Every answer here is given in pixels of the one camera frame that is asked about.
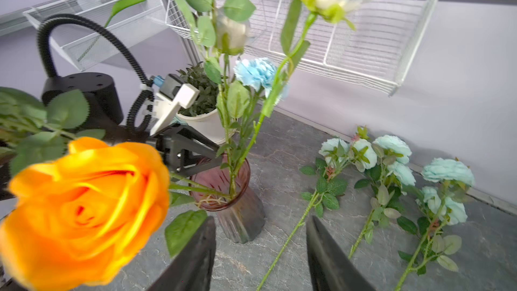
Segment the white rose stem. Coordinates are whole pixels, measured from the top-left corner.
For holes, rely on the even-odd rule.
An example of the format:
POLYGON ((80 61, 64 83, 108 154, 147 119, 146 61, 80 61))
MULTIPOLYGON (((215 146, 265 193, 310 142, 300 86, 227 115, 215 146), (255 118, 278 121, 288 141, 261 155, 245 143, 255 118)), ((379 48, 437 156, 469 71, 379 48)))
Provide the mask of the white rose stem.
POLYGON ((236 158, 236 170, 239 170, 247 154, 257 140, 265 118, 270 117, 273 108, 285 93, 288 82, 308 50, 310 43, 307 40, 309 29, 318 18, 330 24, 339 24, 347 21, 349 13, 371 0, 292 0, 283 28, 281 29, 280 44, 284 52, 284 59, 279 66, 273 68, 272 75, 267 77, 269 83, 263 87, 265 101, 259 119, 253 125, 253 136, 246 149, 236 158))

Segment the small blue carnation stem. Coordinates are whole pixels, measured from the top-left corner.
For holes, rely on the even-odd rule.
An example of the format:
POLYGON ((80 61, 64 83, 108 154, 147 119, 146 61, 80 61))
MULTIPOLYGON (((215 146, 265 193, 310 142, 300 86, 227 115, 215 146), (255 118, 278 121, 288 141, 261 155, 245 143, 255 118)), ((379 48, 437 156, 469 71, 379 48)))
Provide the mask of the small blue carnation stem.
POLYGON ((253 145, 262 123, 288 95, 288 64, 277 67, 268 58, 239 60, 226 98, 231 124, 239 132, 238 149, 253 145))

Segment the potted green plant white pot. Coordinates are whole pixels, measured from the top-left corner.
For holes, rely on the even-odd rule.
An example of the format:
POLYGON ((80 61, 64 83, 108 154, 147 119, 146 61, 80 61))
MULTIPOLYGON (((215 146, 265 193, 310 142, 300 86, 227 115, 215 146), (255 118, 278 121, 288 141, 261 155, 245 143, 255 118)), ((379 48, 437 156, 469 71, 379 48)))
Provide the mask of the potted green plant white pot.
POLYGON ((181 109, 176 118, 214 143, 225 144, 226 132, 216 108, 218 85, 206 76, 202 62, 177 72, 184 81, 199 90, 199 95, 193 105, 188 109, 181 109))

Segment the teal rose branch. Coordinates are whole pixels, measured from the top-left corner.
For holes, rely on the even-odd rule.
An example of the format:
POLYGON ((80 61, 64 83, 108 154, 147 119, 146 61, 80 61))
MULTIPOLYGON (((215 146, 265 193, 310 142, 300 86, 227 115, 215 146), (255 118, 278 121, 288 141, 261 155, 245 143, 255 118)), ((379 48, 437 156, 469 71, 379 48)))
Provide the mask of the teal rose branch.
POLYGON ((308 202, 302 217, 297 222, 292 232, 282 245, 280 251, 276 255, 273 263, 269 266, 266 274, 263 276, 261 282, 257 286, 257 290, 264 287, 268 277, 277 265, 284 251, 287 249, 289 243, 292 241, 296 233, 303 227, 308 215, 312 210, 318 217, 322 217, 324 209, 330 210, 339 209, 339 202, 337 197, 343 195, 347 183, 339 178, 341 172, 351 163, 348 156, 350 145, 340 137, 334 137, 322 143, 319 150, 320 158, 316 159, 313 166, 305 166, 300 169, 304 175, 316 177, 316 188, 312 193, 302 193, 302 199, 308 202))
POLYGON ((395 289, 402 290, 411 273, 422 276, 427 265, 435 262, 444 269, 458 272, 458 265, 450 258, 462 247, 463 240, 455 234, 446 234, 448 226, 463 224, 468 215, 464 206, 467 191, 475 185, 475 177, 469 166, 454 158, 435 158, 422 168, 421 176, 432 186, 415 191, 416 204, 421 217, 416 222, 400 217, 399 226, 409 230, 415 227, 419 242, 412 254, 399 252, 406 263, 395 289))
POLYGON ((364 174, 355 185, 355 189, 370 187, 373 197, 370 198, 370 213, 350 249, 352 258, 362 241, 371 244, 374 231, 386 228, 403 212, 399 198, 405 193, 405 188, 414 187, 416 179, 408 167, 412 151, 401 138, 393 135, 379 136, 372 139, 368 128, 359 126, 351 141, 351 155, 354 166, 364 174))

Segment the orange rose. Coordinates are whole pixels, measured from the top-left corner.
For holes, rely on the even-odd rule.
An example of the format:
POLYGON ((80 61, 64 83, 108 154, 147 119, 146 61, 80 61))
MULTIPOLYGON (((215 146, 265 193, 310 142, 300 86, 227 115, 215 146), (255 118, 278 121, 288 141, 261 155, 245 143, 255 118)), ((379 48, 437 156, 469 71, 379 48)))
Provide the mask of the orange rose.
POLYGON ((27 290, 111 283, 163 224, 170 183, 150 145, 71 141, 9 182, 18 202, 1 221, 5 271, 27 290))

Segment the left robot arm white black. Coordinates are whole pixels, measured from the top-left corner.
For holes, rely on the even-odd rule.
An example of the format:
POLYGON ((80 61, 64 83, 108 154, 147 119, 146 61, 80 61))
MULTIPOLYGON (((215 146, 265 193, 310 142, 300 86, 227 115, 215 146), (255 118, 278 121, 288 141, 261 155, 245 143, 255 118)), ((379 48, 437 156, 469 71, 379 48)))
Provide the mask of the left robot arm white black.
POLYGON ((98 129, 102 140, 109 144, 126 141, 146 143, 156 148, 164 164, 181 176, 191 177, 200 172, 219 167, 222 157, 219 145, 188 125, 173 119, 183 107, 191 106, 198 97, 196 88, 177 75, 153 79, 158 87, 153 110, 146 115, 154 122, 150 129, 130 131, 122 126, 124 116, 118 99, 114 79, 95 72, 49 78, 45 84, 42 101, 50 106, 57 98, 71 98, 65 107, 71 115, 79 114, 79 103, 86 102, 88 115, 81 125, 73 125, 78 133, 83 129, 98 129))

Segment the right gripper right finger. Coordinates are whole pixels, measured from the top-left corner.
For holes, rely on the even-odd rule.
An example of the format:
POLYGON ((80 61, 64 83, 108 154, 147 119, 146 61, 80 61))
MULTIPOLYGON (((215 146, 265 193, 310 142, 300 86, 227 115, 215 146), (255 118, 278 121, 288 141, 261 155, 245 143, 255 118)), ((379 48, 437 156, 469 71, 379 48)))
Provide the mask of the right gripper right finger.
POLYGON ((375 291, 316 216, 306 224, 306 246, 313 290, 375 291))

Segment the dark ribbed glass vase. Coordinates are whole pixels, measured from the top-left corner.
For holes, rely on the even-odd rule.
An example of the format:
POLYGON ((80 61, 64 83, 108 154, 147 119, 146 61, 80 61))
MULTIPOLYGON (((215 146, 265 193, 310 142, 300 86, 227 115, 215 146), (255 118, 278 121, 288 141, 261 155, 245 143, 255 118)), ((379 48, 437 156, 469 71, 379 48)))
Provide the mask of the dark ribbed glass vase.
MULTIPOLYGON (((218 195, 209 197, 192 191, 190 195, 200 203, 201 209, 215 214, 224 234, 234 243, 245 244, 253 241, 265 226, 265 210, 262 201, 250 188, 251 169, 246 159, 236 176, 238 195, 231 202, 218 195)), ((211 168, 190 177, 204 187, 228 193, 230 173, 228 168, 211 168)))

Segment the teal rose branch remaining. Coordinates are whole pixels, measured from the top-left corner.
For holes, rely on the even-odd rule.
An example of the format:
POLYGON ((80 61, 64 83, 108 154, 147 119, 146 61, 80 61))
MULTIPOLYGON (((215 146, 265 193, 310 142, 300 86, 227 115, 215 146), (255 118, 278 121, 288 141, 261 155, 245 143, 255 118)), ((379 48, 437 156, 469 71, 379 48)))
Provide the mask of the teal rose branch remaining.
POLYGON ((237 175, 256 142, 263 120, 257 105, 263 88, 242 84, 230 70, 231 57, 239 57, 249 39, 249 19, 256 10, 250 0, 172 0, 185 19, 191 39, 201 51, 206 76, 218 85, 216 108, 225 129, 226 143, 219 149, 227 160, 229 195, 239 193, 237 175))

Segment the white mesh side basket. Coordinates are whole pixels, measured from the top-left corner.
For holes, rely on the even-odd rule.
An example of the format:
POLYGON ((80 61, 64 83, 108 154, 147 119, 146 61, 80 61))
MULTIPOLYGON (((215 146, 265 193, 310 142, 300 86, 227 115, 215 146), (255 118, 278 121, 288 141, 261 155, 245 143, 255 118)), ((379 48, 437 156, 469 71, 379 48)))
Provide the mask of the white mesh side basket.
MULTIPOLYGON (((51 16, 72 14, 104 27, 117 0, 55 0, 24 12, 36 29, 51 16)), ((130 48, 166 29, 163 0, 146 0, 118 13, 106 28, 130 48)), ((59 26, 51 33, 51 47, 79 71, 118 54, 98 33, 75 24, 59 26)))

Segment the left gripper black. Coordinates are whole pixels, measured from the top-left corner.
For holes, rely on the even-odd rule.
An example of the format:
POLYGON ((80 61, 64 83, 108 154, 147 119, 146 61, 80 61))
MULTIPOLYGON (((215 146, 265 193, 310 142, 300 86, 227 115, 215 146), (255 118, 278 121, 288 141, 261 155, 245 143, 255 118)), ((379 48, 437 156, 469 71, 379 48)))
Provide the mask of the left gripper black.
POLYGON ((169 125, 145 142, 157 149, 170 171, 183 177, 222 164, 222 157, 217 155, 219 145, 188 125, 169 125))

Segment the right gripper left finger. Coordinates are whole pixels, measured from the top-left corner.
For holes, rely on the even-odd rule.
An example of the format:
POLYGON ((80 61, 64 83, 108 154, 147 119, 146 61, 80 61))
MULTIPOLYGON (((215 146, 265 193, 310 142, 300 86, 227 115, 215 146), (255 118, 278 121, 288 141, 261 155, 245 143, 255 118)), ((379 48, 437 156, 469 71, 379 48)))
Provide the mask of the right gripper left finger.
POLYGON ((186 247, 148 289, 208 291, 216 253, 215 230, 214 219, 205 219, 186 247))

